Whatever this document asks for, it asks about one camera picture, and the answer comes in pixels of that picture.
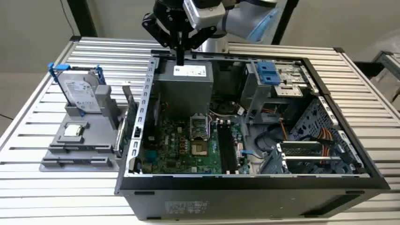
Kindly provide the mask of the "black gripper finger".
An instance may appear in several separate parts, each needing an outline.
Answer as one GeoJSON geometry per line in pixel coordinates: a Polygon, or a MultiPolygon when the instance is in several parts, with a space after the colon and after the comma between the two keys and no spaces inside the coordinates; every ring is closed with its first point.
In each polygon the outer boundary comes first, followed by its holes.
{"type": "Polygon", "coordinates": [[[167,24],[170,25],[168,33],[160,27],[158,23],[158,18],[154,13],[147,13],[144,15],[142,25],[152,37],[158,40],[163,47],[168,47],[175,51],[176,65],[180,65],[180,37],[176,31],[172,21],[167,19],[167,24]]]}
{"type": "Polygon", "coordinates": [[[186,51],[199,48],[204,41],[216,32],[216,27],[206,27],[198,30],[198,32],[190,37],[190,32],[192,31],[188,27],[184,28],[180,37],[180,66],[184,65],[184,55],[186,51]]]}

